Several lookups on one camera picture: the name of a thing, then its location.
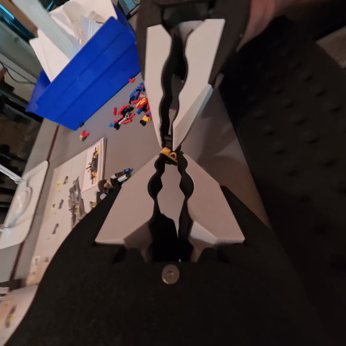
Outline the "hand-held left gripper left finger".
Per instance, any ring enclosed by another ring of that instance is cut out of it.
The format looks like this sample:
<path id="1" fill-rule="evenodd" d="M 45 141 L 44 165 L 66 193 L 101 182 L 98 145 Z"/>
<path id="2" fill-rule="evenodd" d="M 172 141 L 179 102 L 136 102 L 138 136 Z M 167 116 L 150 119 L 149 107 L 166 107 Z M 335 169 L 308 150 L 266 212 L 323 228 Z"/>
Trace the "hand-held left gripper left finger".
<path id="1" fill-rule="evenodd" d="M 120 187 L 95 242 L 137 249 L 153 261 L 153 219 L 160 213 L 158 194 L 165 161 L 156 155 Z"/>

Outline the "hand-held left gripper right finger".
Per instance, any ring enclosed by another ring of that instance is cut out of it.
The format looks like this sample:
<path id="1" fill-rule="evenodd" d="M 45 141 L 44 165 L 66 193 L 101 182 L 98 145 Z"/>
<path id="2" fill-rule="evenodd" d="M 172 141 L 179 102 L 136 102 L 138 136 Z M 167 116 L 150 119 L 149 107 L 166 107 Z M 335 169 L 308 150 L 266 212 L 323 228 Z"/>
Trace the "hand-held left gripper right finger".
<path id="1" fill-rule="evenodd" d="M 242 244 L 244 234 L 218 182 L 183 152 L 178 153 L 178 171 L 184 194 L 178 229 L 181 260 L 197 262 L 207 248 Z"/>

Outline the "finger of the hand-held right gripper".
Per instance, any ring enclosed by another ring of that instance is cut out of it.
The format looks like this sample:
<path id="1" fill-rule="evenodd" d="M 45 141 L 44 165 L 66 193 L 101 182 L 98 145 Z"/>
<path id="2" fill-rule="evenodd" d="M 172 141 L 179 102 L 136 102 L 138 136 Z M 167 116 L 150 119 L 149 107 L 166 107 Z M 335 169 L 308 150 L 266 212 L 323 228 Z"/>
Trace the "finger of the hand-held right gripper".
<path id="1" fill-rule="evenodd" d="M 224 25 L 224 19 L 193 20 L 178 25 L 185 44 L 187 76 L 178 96 L 179 110 L 172 122 L 173 151 L 185 140 L 213 93 L 209 78 Z"/>
<path id="2" fill-rule="evenodd" d="M 172 38 L 163 25 L 154 25 L 146 31 L 144 84 L 154 130 L 159 145 L 163 148 L 162 117 L 160 105 L 163 100 L 163 71 L 171 52 Z"/>

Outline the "partly built lego chassis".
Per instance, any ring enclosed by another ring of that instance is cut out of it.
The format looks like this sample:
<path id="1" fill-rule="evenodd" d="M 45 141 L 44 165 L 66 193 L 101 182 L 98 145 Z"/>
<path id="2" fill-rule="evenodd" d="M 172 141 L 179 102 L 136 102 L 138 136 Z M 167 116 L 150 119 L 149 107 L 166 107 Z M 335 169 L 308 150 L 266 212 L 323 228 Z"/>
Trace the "partly built lego chassis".
<path id="1" fill-rule="evenodd" d="M 131 177 L 133 169 L 125 169 L 118 173 L 111 175 L 109 179 L 102 179 L 98 182 L 96 192 L 96 202 L 99 203 L 103 200 L 109 193 L 113 191 L 118 186 L 121 186 L 126 180 Z"/>

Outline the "yellow lego piece blue pin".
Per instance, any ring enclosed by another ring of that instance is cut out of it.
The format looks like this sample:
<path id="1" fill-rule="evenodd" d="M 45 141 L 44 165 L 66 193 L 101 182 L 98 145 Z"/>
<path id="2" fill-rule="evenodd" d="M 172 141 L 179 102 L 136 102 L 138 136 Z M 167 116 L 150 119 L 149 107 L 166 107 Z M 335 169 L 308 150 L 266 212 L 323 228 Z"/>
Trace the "yellow lego piece blue pin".
<path id="1" fill-rule="evenodd" d="M 176 152 L 172 151 L 169 147 L 164 147 L 160 154 L 164 155 L 168 159 L 170 159 L 172 162 L 175 162 L 175 164 L 178 163 L 178 155 Z"/>

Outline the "black lego connector piece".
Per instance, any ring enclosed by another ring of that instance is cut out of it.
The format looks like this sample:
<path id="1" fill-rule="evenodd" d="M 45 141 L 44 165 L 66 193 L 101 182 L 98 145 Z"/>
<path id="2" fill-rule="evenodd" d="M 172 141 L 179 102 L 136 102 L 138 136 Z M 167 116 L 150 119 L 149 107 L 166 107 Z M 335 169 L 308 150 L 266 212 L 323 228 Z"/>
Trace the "black lego connector piece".
<path id="1" fill-rule="evenodd" d="M 169 147 L 172 151 L 174 151 L 173 150 L 173 144 L 172 144 L 172 137 L 171 137 L 171 135 L 166 135 L 165 136 L 165 147 Z M 169 164 L 174 164 L 174 165 L 177 165 L 177 164 L 175 164 L 175 162 L 172 162 L 170 159 L 166 159 L 167 161 L 167 163 L 169 163 Z"/>

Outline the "pile of lego pins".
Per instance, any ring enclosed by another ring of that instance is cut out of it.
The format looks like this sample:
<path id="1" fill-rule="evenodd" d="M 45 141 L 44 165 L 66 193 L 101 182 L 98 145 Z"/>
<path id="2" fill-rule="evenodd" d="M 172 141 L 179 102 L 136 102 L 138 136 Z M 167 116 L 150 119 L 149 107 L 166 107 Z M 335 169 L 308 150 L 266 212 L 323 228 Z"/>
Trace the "pile of lego pins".
<path id="1" fill-rule="evenodd" d="M 139 124 L 145 127 L 152 122 L 152 112 L 150 109 L 145 83 L 140 82 L 129 94 L 127 103 L 113 108 L 113 119 L 108 124 L 109 128 L 119 130 L 125 125 L 138 120 Z"/>

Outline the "lego instruction booklet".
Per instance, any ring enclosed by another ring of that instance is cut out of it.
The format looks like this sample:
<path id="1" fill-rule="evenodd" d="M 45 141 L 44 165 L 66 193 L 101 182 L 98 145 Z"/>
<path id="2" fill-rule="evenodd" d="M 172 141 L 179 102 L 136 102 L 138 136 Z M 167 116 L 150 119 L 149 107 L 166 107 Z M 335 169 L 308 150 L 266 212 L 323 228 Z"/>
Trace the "lego instruction booklet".
<path id="1" fill-rule="evenodd" d="M 1 294 L 0 345 L 13 334 L 37 292 L 55 253 L 71 230 L 96 206 L 103 179 L 105 139 L 54 169 L 46 208 L 23 288 Z"/>

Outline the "person's right hand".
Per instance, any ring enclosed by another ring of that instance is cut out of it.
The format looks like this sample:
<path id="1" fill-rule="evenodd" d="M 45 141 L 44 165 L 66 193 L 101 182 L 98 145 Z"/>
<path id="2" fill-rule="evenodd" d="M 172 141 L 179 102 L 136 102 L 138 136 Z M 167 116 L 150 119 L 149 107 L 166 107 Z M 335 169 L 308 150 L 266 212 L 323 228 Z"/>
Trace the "person's right hand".
<path id="1" fill-rule="evenodd" d="M 248 42 L 261 34 L 273 19 L 275 14 L 275 0 L 252 0 L 250 15 L 244 36 L 236 48 L 240 51 Z"/>

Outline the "blue plastic bin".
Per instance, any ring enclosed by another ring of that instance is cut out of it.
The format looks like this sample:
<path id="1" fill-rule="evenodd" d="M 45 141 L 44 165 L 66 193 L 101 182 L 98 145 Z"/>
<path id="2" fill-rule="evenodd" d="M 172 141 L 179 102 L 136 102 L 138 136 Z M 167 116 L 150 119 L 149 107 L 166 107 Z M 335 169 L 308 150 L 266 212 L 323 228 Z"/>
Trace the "blue plastic bin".
<path id="1" fill-rule="evenodd" d="M 118 19 L 108 19 L 52 82 L 40 72 L 27 113 L 77 130 L 140 73 L 135 31 L 114 9 Z"/>

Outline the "black dimpled cloth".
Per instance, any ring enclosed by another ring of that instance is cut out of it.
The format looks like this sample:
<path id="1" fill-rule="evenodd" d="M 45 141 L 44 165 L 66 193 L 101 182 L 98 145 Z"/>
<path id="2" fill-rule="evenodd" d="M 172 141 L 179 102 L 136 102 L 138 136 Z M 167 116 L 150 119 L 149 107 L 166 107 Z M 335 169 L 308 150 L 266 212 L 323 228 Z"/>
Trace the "black dimpled cloth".
<path id="1" fill-rule="evenodd" d="M 310 301 L 345 327 L 345 72 L 286 18 L 235 54 L 220 86 L 270 224 Z"/>

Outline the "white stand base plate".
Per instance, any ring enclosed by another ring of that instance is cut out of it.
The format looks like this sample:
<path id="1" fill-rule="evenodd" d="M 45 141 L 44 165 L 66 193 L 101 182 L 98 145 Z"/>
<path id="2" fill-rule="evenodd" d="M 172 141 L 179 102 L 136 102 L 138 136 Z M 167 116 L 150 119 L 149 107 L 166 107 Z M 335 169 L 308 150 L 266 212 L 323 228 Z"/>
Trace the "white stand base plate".
<path id="1" fill-rule="evenodd" d="M 1 224 L 0 249 L 21 244 L 28 236 L 49 167 L 47 160 L 22 177 L 3 165 L 1 172 L 17 184 L 9 211 Z"/>

